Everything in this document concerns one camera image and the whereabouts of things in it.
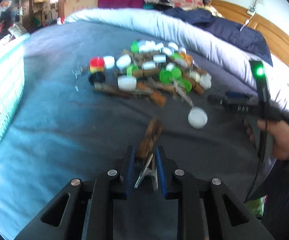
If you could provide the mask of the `person's right hand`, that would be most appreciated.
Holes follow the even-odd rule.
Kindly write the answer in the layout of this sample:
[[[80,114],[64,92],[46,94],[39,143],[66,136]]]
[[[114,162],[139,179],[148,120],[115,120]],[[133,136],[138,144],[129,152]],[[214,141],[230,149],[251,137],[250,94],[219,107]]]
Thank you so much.
[[[289,160],[289,125],[285,121],[258,119],[257,127],[273,136],[273,157],[282,161]]]

